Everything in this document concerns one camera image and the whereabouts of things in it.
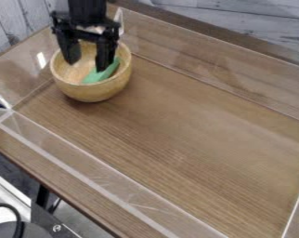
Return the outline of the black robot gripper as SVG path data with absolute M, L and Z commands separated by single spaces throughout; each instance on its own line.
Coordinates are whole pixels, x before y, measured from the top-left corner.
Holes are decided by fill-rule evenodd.
M 96 71 L 104 72 L 115 61 L 121 27 L 108 18 L 107 0 L 56 0 L 50 17 L 65 61 L 73 65 L 80 60 L 78 39 L 96 42 Z

